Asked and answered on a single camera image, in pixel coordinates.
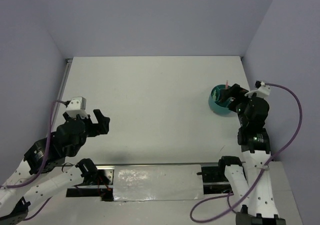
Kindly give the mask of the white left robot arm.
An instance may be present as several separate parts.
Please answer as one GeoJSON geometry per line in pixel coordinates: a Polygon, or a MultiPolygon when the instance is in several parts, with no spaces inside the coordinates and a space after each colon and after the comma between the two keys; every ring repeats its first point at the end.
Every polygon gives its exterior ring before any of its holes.
{"type": "Polygon", "coordinates": [[[0,223],[17,225],[28,220],[28,213],[41,202],[61,190],[80,184],[91,185],[102,180],[102,174],[90,158],[83,158],[70,169],[48,177],[56,167],[62,166],[67,157],[74,157],[87,138],[106,135],[110,118],[99,109],[93,110],[97,122],[90,116],[64,113],[65,122],[56,131],[36,141],[24,154],[15,172],[0,187],[0,223]]]}

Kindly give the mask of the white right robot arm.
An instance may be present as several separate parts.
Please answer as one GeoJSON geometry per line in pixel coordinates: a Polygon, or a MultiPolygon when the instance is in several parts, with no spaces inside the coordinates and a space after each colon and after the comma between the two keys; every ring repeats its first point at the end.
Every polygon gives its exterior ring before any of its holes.
{"type": "Polygon", "coordinates": [[[237,114],[240,128],[237,143],[241,147],[242,158],[223,156],[219,160],[218,177],[229,181],[236,199],[237,225],[284,225],[276,207],[268,161],[271,146],[265,129],[270,106],[266,97],[270,86],[263,81],[255,84],[254,90],[246,90],[238,84],[220,89],[217,103],[227,105],[237,114]]]}

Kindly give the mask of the green correction tape dispenser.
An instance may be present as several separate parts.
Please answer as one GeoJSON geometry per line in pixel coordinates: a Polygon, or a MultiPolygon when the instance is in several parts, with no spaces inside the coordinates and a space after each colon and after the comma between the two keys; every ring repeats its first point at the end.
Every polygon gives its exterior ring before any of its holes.
{"type": "Polygon", "coordinates": [[[219,98],[219,92],[216,89],[212,90],[211,97],[213,101],[216,101],[219,98]]]}

